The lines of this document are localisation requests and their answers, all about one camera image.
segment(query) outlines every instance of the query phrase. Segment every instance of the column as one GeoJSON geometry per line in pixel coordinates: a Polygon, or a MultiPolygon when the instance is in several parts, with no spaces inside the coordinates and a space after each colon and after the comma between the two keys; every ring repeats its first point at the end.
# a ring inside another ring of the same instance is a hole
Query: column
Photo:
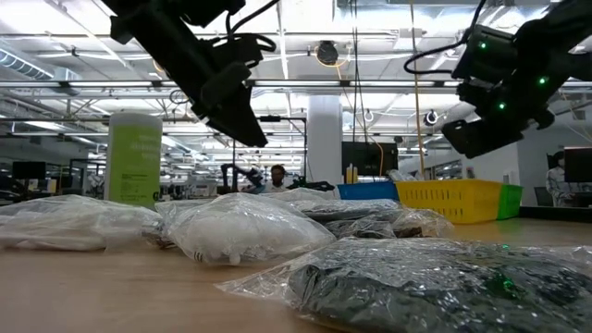
{"type": "Polygon", "coordinates": [[[105,199],[154,209],[160,191],[163,122],[143,114],[109,119],[105,199]]]}
{"type": "Polygon", "coordinates": [[[338,95],[312,95],[308,105],[307,181],[343,183],[341,176],[342,107],[338,95]]]}

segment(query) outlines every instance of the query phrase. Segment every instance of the wooden table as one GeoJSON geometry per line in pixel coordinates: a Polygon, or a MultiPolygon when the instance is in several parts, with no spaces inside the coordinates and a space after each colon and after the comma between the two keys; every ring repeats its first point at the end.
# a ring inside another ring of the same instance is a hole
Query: wooden table
{"type": "MultiPolygon", "coordinates": [[[[455,239],[592,245],[592,225],[508,220],[457,226],[455,239]]],[[[332,332],[290,309],[217,290],[265,268],[205,267],[179,251],[0,253],[3,332],[332,332]]]]}

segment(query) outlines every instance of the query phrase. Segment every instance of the yellow basket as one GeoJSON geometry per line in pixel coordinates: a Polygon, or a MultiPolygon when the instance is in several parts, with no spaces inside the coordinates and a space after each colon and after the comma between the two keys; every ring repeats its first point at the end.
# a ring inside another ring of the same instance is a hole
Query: yellow basket
{"type": "Polygon", "coordinates": [[[476,179],[397,182],[401,202],[427,208],[452,223],[471,224],[498,218],[501,183],[476,179]]]}

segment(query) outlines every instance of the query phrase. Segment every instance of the large green container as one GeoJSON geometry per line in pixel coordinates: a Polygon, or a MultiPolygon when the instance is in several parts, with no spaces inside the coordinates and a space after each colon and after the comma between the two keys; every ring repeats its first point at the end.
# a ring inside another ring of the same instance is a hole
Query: large green container
{"type": "Polygon", "coordinates": [[[499,193],[498,220],[518,216],[521,201],[522,186],[503,184],[499,193]]]}

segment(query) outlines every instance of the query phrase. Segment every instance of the man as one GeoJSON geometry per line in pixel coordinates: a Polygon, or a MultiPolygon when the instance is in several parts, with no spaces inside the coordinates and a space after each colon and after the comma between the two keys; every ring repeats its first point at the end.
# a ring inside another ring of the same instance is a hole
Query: man
{"type": "Polygon", "coordinates": [[[284,177],[286,177],[286,169],[283,166],[276,165],[271,167],[271,181],[265,184],[263,193],[275,193],[287,191],[284,186],[284,177]]]}
{"type": "Polygon", "coordinates": [[[578,191],[579,184],[565,182],[565,154],[557,152],[553,155],[557,166],[547,172],[547,191],[553,197],[554,207],[573,207],[574,191],[578,191]]]}

